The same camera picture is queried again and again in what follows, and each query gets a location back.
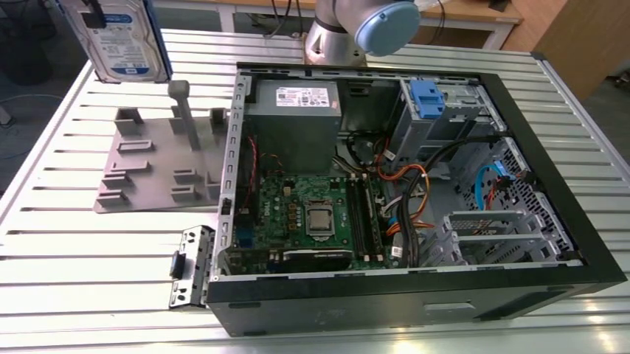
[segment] metal workbench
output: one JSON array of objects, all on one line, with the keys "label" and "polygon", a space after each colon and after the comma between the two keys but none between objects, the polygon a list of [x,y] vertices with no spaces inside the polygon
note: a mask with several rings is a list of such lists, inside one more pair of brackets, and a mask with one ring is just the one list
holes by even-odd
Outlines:
[{"label": "metal workbench", "polygon": [[[230,106],[238,60],[302,62],[300,42],[290,38],[180,30],[163,34],[175,79],[191,82],[190,105],[200,113]],[[629,166],[549,64],[527,53],[408,46],[390,57],[370,58],[370,65],[501,75],[613,255],[630,271]],[[128,350],[133,345],[151,351],[186,345],[188,353],[511,354],[630,348],[630,282],[511,321],[255,339],[230,338],[210,311],[168,311],[168,270],[180,231],[214,226],[212,209],[97,215],[92,204],[116,108],[136,106],[144,118],[170,117],[172,104],[164,85],[104,85],[84,67],[0,200],[0,348]]]}]

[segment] sticker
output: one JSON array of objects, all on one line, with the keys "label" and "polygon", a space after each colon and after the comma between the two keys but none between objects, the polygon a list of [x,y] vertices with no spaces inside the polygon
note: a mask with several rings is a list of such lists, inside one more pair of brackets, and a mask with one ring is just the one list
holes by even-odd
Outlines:
[{"label": "sticker", "polygon": [[403,248],[402,247],[392,247],[392,257],[400,258],[403,256]]},{"label": "sticker", "polygon": [[88,29],[100,58],[119,74],[139,75],[148,72],[148,61],[141,42],[133,37],[133,18],[127,14],[105,14],[105,28]]},{"label": "sticker", "polygon": [[275,90],[278,107],[330,107],[326,88],[280,87]]},{"label": "sticker", "polygon": [[383,151],[383,156],[387,157],[387,160],[390,160],[390,161],[394,161],[394,159],[395,159],[394,152],[391,152],[387,149],[384,149],[384,151]]}]

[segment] open computer tower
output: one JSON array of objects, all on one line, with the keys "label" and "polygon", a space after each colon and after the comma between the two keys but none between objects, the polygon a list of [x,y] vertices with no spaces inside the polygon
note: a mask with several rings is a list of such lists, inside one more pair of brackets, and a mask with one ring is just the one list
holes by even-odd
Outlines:
[{"label": "open computer tower", "polygon": [[171,307],[232,336],[510,319],[626,280],[494,74],[240,63],[218,218]]}]

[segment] motherboard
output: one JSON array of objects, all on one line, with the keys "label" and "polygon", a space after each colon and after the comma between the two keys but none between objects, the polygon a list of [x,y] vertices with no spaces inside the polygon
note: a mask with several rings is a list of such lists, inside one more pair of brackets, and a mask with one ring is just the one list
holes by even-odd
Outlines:
[{"label": "motherboard", "polygon": [[235,231],[232,269],[268,274],[387,268],[380,194],[380,182],[367,176],[262,178],[254,224]]}]

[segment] metal hinge plate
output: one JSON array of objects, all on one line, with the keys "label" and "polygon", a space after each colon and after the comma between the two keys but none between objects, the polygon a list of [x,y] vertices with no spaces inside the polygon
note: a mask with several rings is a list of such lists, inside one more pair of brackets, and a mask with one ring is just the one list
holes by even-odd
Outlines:
[{"label": "metal hinge plate", "polygon": [[215,230],[210,227],[199,225],[182,232],[182,242],[171,263],[174,285],[170,308],[206,307],[214,245]]}]

